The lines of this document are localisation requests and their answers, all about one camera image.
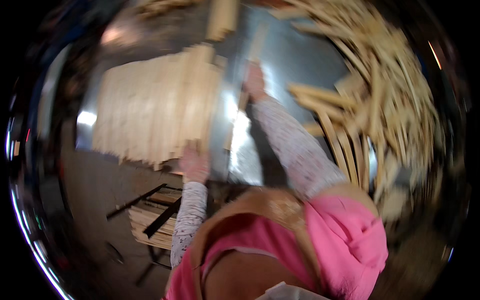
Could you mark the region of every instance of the bundle of wooden sticks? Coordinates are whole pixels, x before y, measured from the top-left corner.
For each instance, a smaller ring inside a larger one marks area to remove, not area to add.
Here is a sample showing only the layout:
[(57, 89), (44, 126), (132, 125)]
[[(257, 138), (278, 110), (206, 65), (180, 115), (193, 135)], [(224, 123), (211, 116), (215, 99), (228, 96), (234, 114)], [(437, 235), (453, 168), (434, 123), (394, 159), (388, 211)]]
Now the bundle of wooden sticks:
[[(279, 19), (310, 16), (313, 24), (292, 26), (331, 39), (347, 58), (351, 72), (335, 84), (338, 92), (289, 85), (298, 103), (318, 115), (321, 127), (308, 124), (307, 129), (326, 136), (340, 169), (367, 192), (369, 137), (378, 161), (373, 199), (381, 213), (389, 215), (386, 218), (399, 216), (411, 195), (398, 193), (394, 186), (400, 167), (412, 170), (413, 191), (426, 183), (434, 147), (445, 150), (430, 88), (407, 38), (363, 0), (285, 1), (294, 6), (271, 14)], [(402, 203), (395, 216), (388, 208), (382, 210), (399, 198)]]
[(206, 151), (227, 60), (209, 44), (105, 72), (97, 96), (93, 149), (158, 169), (187, 140)]

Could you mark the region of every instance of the black metal frame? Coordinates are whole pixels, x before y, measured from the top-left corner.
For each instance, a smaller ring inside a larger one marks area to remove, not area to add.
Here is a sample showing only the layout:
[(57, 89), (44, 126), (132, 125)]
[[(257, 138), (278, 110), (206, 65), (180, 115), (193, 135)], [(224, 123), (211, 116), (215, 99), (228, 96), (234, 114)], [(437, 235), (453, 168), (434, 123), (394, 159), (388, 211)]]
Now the black metal frame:
[[(107, 214), (107, 221), (110, 221), (113, 217), (119, 215), (120, 213), (122, 213), (126, 209), (128, 209), (128, 208), (134, 206), (135, 204), (139, 203), (141, 200), (147, 200), (147, 197), (150, 197), (151, 195), (153, 195), (154, 193), (158, 192), (159, 190), (161, 190), (163, 188), (176, 190), (176, 191), (181, 191), (182, 190), (182, 189), (171, 188), (171, 187), (167, 186), (166, 183), (164, 183), (162, 185), (159, 185), (156, 188), (154, 188), (153, 190), (151, 190), (149, 192), (146, 192), (145, 194), (133, 199), (130, 202), (125, 203), (124, 205), (120, 206), (118, 209), (115, 209), (115, 210), (109, 212)], [(151, 238), (155, 234), (155, 232), (157, 232), (157, 230), (160, 227), (162, 227), (163, 224), (165, 224), (165, 222), (174, 213), (178, 212), (178, 210), (180, 208), (180, 203), (181, 203), (181, 197), (178, 198), (172, 204), (164, 203), (165, 206), (168, 206), (168, 208), (161, 215), (159, 215), (158, 218), (155, 221), (153, 221), (149, 226), (147, 226), (145, 228), (144, 234), (146, 234), (148, 238)], [(150, 261), (149, 265), (144, 269), (144, 271), (140, 274), (138, 279), (135, 281), (135, 285), (138, 286), (138, 287), (145, 281), (145, 279), (148, 277), (150, 272), (153, 270), (154, 266), (161, 266), (161, 267), (163, 267), (165, 269), (168, 269), (168, 270), (172, 269), (171, 266), (168, 266), (166, 264), (162, 264), (162, 263), (159, 262), (160, 258), (162, 258), (162, 256), (165, 255), (165, 252), (167, 252), (166, 249), (160, 249), (159, 252), (157, 254), (155, 254), (155, 250), (154, 250), (153, 246), (147, 245), (147, 248), (148, 248), (148, 254), (150, 256), (151, 261)]]

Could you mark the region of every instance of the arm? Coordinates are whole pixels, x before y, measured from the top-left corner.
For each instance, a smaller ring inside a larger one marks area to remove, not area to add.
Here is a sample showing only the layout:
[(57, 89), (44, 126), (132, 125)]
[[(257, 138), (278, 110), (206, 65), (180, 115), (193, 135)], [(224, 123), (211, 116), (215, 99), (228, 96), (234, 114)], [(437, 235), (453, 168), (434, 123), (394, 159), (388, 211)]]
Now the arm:
[(309, 200), (329, 187), (348, 182), (318, 141), (280, 103), (265, 93), (260, 67), (251, 64), (248, 72), (244, 87), (251, 95), (254, 116), (298, 196)]
[(204, 184), (210, 174), (208, 156), (198, 155), (192, 143), (187, 143), (180, 159), (180, 168), (187, 182), (183, 185), (180, 209), (173, 229), (170, 252), (172, 268), (180, 264), (193, 236), (205, 221), (208, 192)]

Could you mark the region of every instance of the hand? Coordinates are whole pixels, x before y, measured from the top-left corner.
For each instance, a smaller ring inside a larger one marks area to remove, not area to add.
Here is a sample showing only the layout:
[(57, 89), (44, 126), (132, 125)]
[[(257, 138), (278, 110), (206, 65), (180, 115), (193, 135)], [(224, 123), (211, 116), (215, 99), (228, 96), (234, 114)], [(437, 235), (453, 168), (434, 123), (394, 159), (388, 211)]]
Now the hand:
[(197, 148), (196, 142), (187, 141), (183, 149), (183, 157), (180, 158), (180, 168), (184, 182), (195, 181), (205, 184), (210, 176), (210, 157), (208, 153), (199, 155)]
[(262, 68), (256, 62), (250, 62), (247, 66), (247, 77), (243, 82), (245, 92), (249, 93), (253, 103), (265, 99), (264, 73)]

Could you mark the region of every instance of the pink shirt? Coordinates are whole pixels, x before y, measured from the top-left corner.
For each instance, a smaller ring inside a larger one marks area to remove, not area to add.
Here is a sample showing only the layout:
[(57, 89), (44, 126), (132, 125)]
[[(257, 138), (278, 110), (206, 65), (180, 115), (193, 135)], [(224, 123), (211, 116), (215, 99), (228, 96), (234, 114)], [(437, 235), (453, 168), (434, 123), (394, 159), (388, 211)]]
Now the pink shirt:
[[(367, 299), (388, 256), (381, 219), (357, 201), (330, 196), (305, 203), (305, 221), (322, 272), (323, 288), (336, 298)], [(232, 249), (275, 257), (315, 291), (314, 278), (308, 275), (293, 232), (254, 215), (242, 215), (238, 226), (206, 251), (202, 281), (219, 255)], [(195, 299), (191, 270), (187, 249), (165, 299)]]

